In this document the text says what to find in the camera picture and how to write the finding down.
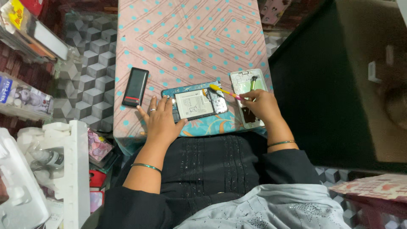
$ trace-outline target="grey scarf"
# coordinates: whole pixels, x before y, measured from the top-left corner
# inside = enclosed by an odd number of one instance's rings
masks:
[[[211,205],[177,229],[350,229],[323,185],[259,185],[242,198]]]

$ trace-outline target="yellow toothbrush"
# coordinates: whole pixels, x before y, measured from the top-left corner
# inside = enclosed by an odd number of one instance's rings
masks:
[[[242,99],[240,98],[240,96],[238,96],[238,95],[236,95],[236,94],[234,94],[234,93],[230,93],[230,92],[228,92],[228,91],[222,90],[221,88],[219,88],[218,86],[216,86],[216,85],[214,85],[214,84],[211,84],[211,85],[209,85],[209,86],[210,86],[210,88],[212,88],[213,90],[219,90],[219,91],[221,91],[221,92],[223,92],[223,93],[226,93],[226,94],[228,94],[228,95],[231,95],[231,96],[235,97],[237,100],[242,100]]]

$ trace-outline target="woman's left hand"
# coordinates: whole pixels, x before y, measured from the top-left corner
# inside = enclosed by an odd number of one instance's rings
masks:
[[[154,95],[150,102],[149,110],[151,109],[156,110],[151,111],[149,116],[141,106],[137,106],[137,110],[147,124],[148,133],[146,144],[151,143],[169,147],[178,137],[188,120],[181,119],[175,124],[172,98],[167,100],[166,96],[164,96],[157,105],[157,97]]]

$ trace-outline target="polka dot tablecloth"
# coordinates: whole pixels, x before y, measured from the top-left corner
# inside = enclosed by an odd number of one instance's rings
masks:
[[[255,0],[121,0],[118,11],[114,136],[124,148],[147,137],[141,116],[121,106],[131,67],[150,72],[142,107],[161,91],[219,80],[232,91],[230,73],[260,68],[272,89]],[[190,121],[181,136],[243,129],[237,102],[229,112]]]

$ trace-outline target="yellow label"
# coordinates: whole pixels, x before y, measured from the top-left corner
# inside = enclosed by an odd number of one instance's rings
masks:
[[[14,12],[9,13],[11,23],[20,30],[21,22],[23,20],[24,6],[19,0],[12,0],[11,5],[14,7]]]

